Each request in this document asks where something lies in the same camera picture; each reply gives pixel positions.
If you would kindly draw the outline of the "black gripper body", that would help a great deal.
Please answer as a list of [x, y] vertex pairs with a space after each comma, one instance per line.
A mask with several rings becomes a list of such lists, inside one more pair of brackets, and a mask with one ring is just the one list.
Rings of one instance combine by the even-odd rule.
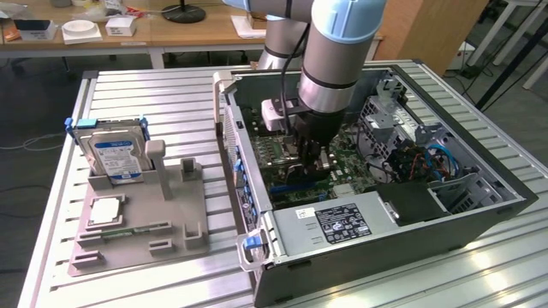
[[296, 133], [305, 136], [313, 142], [313, 150], [323, 146], [329, 146], [339, 133], [344, 116], [344, 111], [335, 113], [308, 111], [297, 115]]

